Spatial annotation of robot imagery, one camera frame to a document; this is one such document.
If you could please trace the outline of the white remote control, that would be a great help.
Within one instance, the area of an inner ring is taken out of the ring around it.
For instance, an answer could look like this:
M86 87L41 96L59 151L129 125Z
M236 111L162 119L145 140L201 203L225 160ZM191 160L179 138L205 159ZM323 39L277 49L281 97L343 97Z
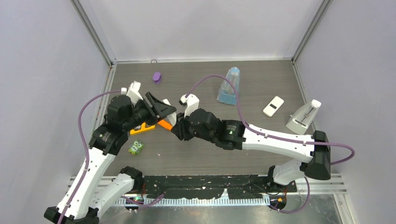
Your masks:
M172 126L174 126L177 122L177 110L174 106L170 104L168 99L163 99L162 102L170 106L172 113L167 115L166 119Z

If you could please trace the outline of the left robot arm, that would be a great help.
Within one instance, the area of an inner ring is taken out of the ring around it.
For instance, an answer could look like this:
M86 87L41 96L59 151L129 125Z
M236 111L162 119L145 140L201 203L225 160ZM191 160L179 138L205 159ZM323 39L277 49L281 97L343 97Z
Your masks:
M99 193L95 190L132 129L143 123L154 125L176 110L150 92L136 101L127 95L113 97L107 106L104 123L93 132L89 142L83 141L85 160L75 181L57 206L46 209L44 217L54 224L97 224L125 193L140 192L142 172L129 166Z

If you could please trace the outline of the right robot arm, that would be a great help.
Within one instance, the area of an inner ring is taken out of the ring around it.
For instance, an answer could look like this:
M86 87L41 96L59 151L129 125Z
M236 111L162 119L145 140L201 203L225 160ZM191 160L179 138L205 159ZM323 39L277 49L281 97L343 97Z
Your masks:
M303 177L322 181L331 178L330 147L321 131L313 135L274 132L254 125L244 126L238 120L221 120L199 108L188 116L179 113L171 132L179 140L196 137L224 150L259 150L291 157L291 161L269 168L266 183L271 191L279 191Z

